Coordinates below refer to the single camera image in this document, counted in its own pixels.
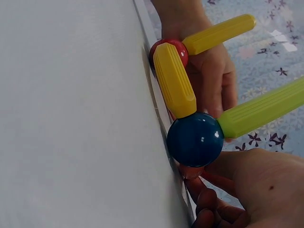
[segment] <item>yellow plastic rod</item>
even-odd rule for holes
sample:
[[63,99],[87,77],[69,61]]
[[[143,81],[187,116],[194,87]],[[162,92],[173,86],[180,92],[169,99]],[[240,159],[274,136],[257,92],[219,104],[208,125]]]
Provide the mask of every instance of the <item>yellow plastic rod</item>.
[[225,111],[218,119],[225,138],[235,139],[304,105],[304,77]]
[[153,55],[155,71],[168,109],[176,118],[196,112],[196,98],[174,45],[163,43]]
[[255,25],[255,18],[252,15],[244,14],[193,34],[185,38],[183,44],[189,55],[197,55],[226,40],[252,30]]

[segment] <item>fingernail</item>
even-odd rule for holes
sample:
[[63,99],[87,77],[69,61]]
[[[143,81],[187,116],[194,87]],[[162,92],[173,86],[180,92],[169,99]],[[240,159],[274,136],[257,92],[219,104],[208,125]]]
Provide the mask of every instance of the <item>fingernail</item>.
[[200,168],[193,168],[180,165],[180,173],[183,179],[193,180],[200,176],[201,172],[203,171],[203,167]]

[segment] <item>green plastic rod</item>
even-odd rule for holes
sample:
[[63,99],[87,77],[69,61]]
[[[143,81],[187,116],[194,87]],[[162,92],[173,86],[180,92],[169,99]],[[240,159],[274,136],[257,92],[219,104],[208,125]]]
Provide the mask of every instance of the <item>green plastic rod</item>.
[[225,111],[218,119],[225,138],[236,139],[304,105],[304,77]]

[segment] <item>magnetic building toy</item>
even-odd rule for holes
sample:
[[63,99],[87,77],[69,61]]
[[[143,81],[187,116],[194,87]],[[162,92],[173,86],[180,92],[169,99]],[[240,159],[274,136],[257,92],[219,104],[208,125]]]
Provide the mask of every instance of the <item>magnetic building toy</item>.
[[188,55],[204,52],[250,31],[255,18],[245,14],[178,40],[162,39],[150,50],[159,86],[176,120],[167,135],[169,154],[179,163],[202,167],[220,154],[224,139],[235,139],[304,105],[304,77],[224,111],[214,119],[197,112],[196,97],[185,66]]

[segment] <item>hand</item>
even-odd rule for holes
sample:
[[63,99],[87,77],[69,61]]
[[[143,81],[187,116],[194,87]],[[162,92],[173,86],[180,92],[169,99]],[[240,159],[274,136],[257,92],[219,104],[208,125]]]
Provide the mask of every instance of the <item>hand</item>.
[[245,210],[219,200],[199,178],[185,180],[197,204],[194,228],[304,227],[303,158],[261,149],[222,152],[201,176]]
[[[174,23],[164,21],[162,37],[183,40],[210,26],[210,21],[201,15]],[[186,72],[197,98],[198,111],[208,111],[218,118],[223,110],[237,105],[235,67],[223,44],[199,55],[189,56]]]

